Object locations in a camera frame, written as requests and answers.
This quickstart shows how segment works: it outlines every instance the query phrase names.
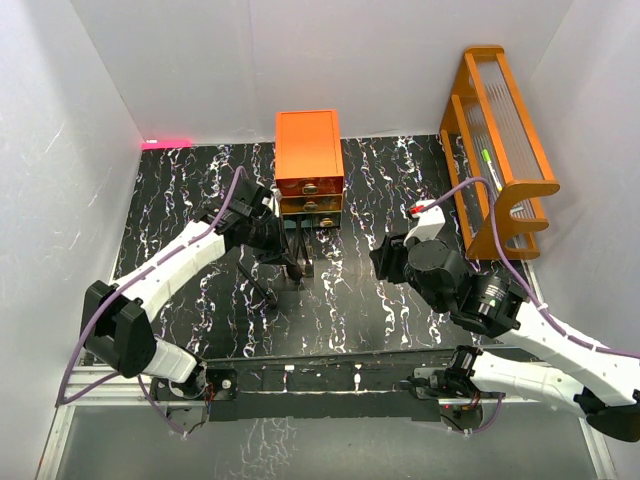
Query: pink light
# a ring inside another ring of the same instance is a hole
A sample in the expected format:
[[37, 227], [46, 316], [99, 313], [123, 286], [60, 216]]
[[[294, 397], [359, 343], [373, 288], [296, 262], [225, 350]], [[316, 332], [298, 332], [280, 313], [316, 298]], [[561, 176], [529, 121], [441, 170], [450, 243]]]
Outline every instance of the pink light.
[[159, 150], [162, 148], [189, 148], [193, 146], [191, 140], [150, 140], [142, 143], [142, 150]]

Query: metal drawer pull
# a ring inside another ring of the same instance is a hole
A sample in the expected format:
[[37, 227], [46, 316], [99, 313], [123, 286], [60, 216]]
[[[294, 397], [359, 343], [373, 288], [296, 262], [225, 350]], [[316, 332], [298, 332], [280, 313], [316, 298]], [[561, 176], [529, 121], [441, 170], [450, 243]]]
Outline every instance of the metal drawer pull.
[[318, 187], [316, 187], [313, 183], [307, 183], [304, 187], [302, 187], [302, 193], [306, 195], [314, 195], [318, 193]]

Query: white wall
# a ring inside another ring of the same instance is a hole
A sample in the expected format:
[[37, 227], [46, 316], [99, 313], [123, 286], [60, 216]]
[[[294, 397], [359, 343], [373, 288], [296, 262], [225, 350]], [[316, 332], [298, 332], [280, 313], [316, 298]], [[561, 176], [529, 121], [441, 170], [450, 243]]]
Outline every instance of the white wall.
[[33, 478], [140, 134], [67, 0], [0, 2], [0, 477]]
[[528, 79], [571, 0], [72, 0], [146, 139], [253, 142], [280, 110], [435, 133], [465, 47]]
[[[545, 202], [551, 226], [539, 236], [543, 253], [535, 266], [545, 300], [585, 333], [636, 352], [638, 6], [636, 0], [575, 0], [525, 88], [561, 185]], [[620, 478], [638, 478], [638, 445], [608, 443]]]

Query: wooden dish rack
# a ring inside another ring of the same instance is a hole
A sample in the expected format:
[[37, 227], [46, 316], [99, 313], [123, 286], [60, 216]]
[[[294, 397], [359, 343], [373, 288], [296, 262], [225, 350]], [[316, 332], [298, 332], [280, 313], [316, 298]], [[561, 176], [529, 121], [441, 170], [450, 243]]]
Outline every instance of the wooden dish rack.
[[[560, 186], [522, 100], [504, 49], [474, 46], [464, 52], [440, 125], [453, 186], [470, 176], [489, 180], [496, 224], [510, 259], [540, 255], [534, 232], [549, 226], [538, 197]], [[466, 155], [458, 154], [463, 149]], [[468, 258], [498, 259], [484, 186], [456, 193]]]

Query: black and white marble pattern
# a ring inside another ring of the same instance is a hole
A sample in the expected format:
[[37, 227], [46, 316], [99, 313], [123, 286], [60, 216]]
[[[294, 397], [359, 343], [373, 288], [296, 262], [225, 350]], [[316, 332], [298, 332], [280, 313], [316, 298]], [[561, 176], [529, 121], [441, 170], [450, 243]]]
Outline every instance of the black and white marble pattern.
[[[257, 265], [249, 248], [231, 252], [191, 279], [153, 323], [162, 337], [204, 358], [447, 348], [477, 343], [436, 314], [407, 285], [376, 281], [369, 251], [389, 231], [407, 231], [405, 208], [451, 188], [438, 136], [342, 141], [346, 193], [340, 229], [305, 232], [315, 278], [301, 287], [281, 269]], [[458, 151], [458, 158], [464, 155]], [[220, 145], [146, 151], [117, 262], [127, 274], [175, 238], [200, 205], [224, 195], [233, 171], [273, 184], [274, 145]], [[444, 205], [441, 239], [463, 248], [455, 205]], [[278, 296], [267, 309], [234, 267], [240, 261]], [[470, 262], [497, 272], [497, 262]]]

